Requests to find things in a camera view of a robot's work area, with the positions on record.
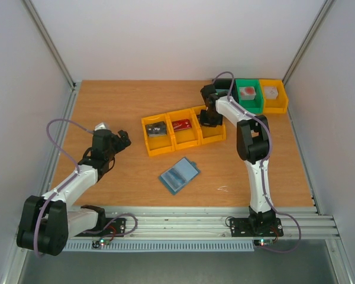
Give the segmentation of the teal leather card holder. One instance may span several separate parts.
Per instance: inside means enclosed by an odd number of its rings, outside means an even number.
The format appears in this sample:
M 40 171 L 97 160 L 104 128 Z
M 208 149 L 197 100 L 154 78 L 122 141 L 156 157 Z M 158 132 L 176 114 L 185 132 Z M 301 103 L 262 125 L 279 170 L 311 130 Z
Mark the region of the teal leather card holder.
M 201 171 L 195 162 L 183 157 L 170 169 L 163 172 L 158 179 L 172 195 L 176 195 L 200 173 Z

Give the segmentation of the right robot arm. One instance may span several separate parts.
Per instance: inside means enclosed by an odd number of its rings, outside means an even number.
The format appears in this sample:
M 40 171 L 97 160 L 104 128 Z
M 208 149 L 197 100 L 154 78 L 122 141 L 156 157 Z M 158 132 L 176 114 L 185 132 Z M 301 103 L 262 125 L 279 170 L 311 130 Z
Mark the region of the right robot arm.
M 245 162 L 251 192 L 246 229 L 252 236 L 265 237 L 273 231 L 276 221 L 268 181 L 270 131 L 267 118 L 248 112 L 224 92 L 218 93 L 214 85 L 205 85 L 201 95 L 206 105 L 199 115 L 201 125 L 216 127 L 225 117 L 236 127 L 237 153 Z

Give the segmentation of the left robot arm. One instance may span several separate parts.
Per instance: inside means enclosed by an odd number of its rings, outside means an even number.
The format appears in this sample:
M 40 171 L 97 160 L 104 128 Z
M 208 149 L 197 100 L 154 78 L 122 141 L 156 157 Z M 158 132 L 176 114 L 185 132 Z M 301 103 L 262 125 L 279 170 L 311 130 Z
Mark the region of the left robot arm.
M 70 207 L 112 169 L 115 155 L 130 144 L 124 130 L 116 134 L 108 129 L 94 130 L 92 145 L 78 162 L 78 168 L 54 189 L 25 200 L 17 246 L 38 256 L 56 256 L 72 237 L 82 233 L 102 235 L 110 225 L 103 208 L 83 205 L 80 210 L 71 211 Z

